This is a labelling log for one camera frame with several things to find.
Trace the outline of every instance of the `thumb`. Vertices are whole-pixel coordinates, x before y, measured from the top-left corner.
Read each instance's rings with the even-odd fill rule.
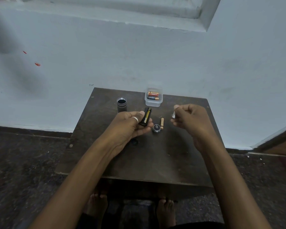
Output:
[[[188,112],[184,111],[183,108],[179,105],[175,105],[174,109],[176,116],[180,117],[183,120],[190,115]]]
[[[141,112],[138,112],[134,117],[138,119],[139,123],[141,122],[141,120],[143,120],[143,117],[145,115],[145,112],[144,111],[141,111]],[[137,126],[138,122],[137,120],[134,118],[134,117],[131,117],[131,123],[133,126]]]

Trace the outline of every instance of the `floor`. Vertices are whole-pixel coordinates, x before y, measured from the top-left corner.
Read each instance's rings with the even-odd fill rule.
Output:
[[[69,139],[0,132],[0,229],[17,228],[36,215],[63,182],[54,169]],[[278,157],[231,155],[273,228],[286,229],[286,169]],[[126,201],[119,228],[151,227],[148,201]],[[119,210],[110,201],[108,215]],[[223,222],[214,194],[177,204],[177,224]]]

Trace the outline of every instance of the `plastic container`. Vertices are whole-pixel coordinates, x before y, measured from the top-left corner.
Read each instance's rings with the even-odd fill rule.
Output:
[[[148,92],[157,92],[159,93],[159,100],[149,100],[147,99],[148,97]],[[162,88],[147,88],[145,92],[145,104],[146,106],[149,107],[160,107],[160,104],[163,102],[163,94],[162,94]]]

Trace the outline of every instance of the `wooden table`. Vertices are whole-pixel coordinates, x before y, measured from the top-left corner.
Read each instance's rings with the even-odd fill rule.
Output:
[[[70,143],[55,170],[68,174],[86,150],[105,131],[117,114],[116,99],[127,99],[128,111],[144,110],[143,92],[94,88],[71,136]],[[163,103],[152,108],[151,118],[164,130],[137,137],[137,145],[129,143],[105,170],[98,184],[108,195],[123,198],[169,197],[174,200],[204,195],[213,186],[201,154],[191,136],[170,122],[175,104],[197,104],[206,108],[220,137],[207,99],[163,96]]]

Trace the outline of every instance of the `hand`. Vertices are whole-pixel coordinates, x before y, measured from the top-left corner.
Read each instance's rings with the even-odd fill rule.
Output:
[[[100,136],[112,146],[111,158],[119,154],[130,139],[145,134],[153,127],[153,120],[150,118],[147,127],[138,124],[136,117],[140,122],[145,113],[141,112],[120,112],[110,123],[105,132]]]
[[[193,137],[195,147],[202,152],[205,144],[217,135],[204,107],[195,104],[175,105],[176,119],[173,125],[184,128]]]

